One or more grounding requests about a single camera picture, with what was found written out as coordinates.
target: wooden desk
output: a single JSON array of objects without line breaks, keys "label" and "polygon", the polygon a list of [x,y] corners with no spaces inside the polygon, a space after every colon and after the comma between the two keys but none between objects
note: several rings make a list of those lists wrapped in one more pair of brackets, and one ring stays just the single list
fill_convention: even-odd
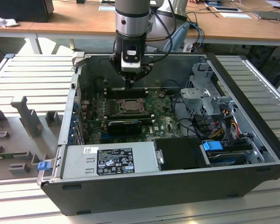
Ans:
[{"label": "wooden desk", "polygon": [[[242,4],[245,7],[255,8],[249,9],[244,8],[240,5],[236,5],[232,2],[228,3],[230,6],[239,8],[244,11],[273,11],[276,8],[268,7],[270,4],[264,0],[243,0]],[[187,10],[197,11],[196,12],[198,25],[205,32],[205,42],[216,42],[216,43],[232,43],[236,42],[258,42],[258,45],[276,45],[280,46],[280,21],[268,21],[258,20],[257,16],[253,13],[245,13],[251,17],[251,19],[236,19],[236,18],[224,18],[220,13],[216,13],[219,17],[217,18],[214,14],[209,13],[205,9],[205,4],[194,4],[189,3]],[[192,21],[195,21],[193,13],[189,14]],[[191,30],[188,33],[188,38],[195,35],[197,31]]]},{"label": "wooden desk", "polygon": [[[95,1],[97,3],[76,4],[73,0],[67,2],[54,0],[55,10],[49,22],[20,21],[20,26],[0,28],[0,36],[28,37],[36,54],[41,53],[38,37],[114,40],[115,13],[99,11],[101,4],[99,0]],[[264,0],[242,0],[242,4],[250,8],[260,8],[255,10],[274,10]],[[239,8],[242,11],[253,10],[242,6]],[[199,27],[205,33],[204,43],[280,46],[280,21],[274,23],[258,20],[252,13],[247,13],[252,19],[224,18],[220,13],[216,13],[219,17],[217,18],[205,9],[204,3],[189,3],[187,10],[196,11]],[[192,21],[195,21],[194,14],[189,14],[189,16]],[[197,31],[193,29],[188,32],[186,41],[191,44],[196,38]]]},{"label": "wooden desk", "polygon": [[30,44],[35,54],[41,54],[42,50],[40,48],[37,35],[35,33],[30,33],[29,28],[32,26],[33,22],[19,21],[18,26],[14,27],[0,27],[1,37],[21,37],[29,38]]},{"label": "wooden desk", "polygon": [[115,13],[99,11],[99,2],[55,0],[54,13],[47,23],[34,23],[29,31],[48,34],[115,36]]}]

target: blue cable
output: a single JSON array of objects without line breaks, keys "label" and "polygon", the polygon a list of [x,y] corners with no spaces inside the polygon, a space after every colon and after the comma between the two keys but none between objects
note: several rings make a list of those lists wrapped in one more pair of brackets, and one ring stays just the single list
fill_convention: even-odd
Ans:
[{"label": "blue cable", "polygon": [[193,27],[195,27],[197,29],[197,31],[199,32],[199,35],[200,35],[200,44],[199,44],[199,47],[197,49],[197,52],[199,52],[200,48],[202,47],[202,40],[203,40],[203,37],[202,37],[202,32],[201,32],[201,29],[196,26],[195,24],[191,23],[190,22],[190,25],[192,25]]}]

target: power supply label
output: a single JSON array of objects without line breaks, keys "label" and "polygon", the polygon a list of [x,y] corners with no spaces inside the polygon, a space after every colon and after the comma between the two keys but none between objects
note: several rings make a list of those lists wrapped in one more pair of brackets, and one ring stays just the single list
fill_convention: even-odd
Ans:
[{"label": "power supply label", "polygon": [[98,150],[97,174],[129,174],[135,173],[132,148]]}]

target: green motherboard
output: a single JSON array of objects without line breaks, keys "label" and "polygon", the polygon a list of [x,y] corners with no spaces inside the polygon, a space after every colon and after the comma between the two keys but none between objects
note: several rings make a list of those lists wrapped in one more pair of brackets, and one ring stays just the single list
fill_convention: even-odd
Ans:
[{"label": "green motherboard", "polygon": [[164,94],[161,89],[146,91],[145,98],[138,98],[145,106],[145,112],[149,114],[151,122],[144,123],[140,134],[112,135],[108,133],[107,125],[110,119],[106,116],[107,104],[114,101],[136,100],[135,98],[108,99],[103,93],[96,93],[87,105],[82,105],[84,115],[84,141],[86,144],[107,144],[125,142],[152,141],[155,138],[181,137],[182,133],[177,126],[178,122],[173,116],[170,95]]}]

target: white paper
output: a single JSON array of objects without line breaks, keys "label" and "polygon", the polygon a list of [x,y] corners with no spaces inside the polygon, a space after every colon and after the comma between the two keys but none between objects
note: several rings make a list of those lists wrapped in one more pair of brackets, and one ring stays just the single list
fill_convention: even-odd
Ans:
[{"label": "white paper", "polygon": [[247,14],[239,13],[220,13],[224,18],[239,18],[239,19],[251,19]]},{"label": "white paper", "polygon": [[0,18],[0,27],[11,27],[11,26],[16,26],[18,23],[14,19],[3,19]]},{"label": "white paper", "polygon": [[271,4],[272,6],[280,6],[279,1],[266,1],[267,3]]},{"label": "white paper", "polygon": [[99,11],[115,11],[115,6],[100,6],[98,7]]}]

